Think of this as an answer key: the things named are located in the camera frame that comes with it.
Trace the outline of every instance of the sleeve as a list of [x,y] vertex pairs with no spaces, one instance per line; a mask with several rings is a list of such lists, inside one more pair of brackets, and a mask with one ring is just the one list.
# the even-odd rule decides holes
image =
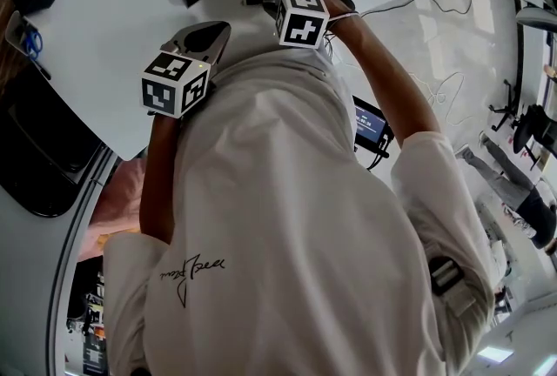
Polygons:
[[104,247],[104,329],[113,374],[148,369],[144,356],[147,282],[168,245],[141,233],[119,233]]
[[493,316],[487,235],[445,136],[423,132],[406,139],[392,175],[427,259],[449,257],[464,272],[453,289],[433,295],[448,374],[460,374]]

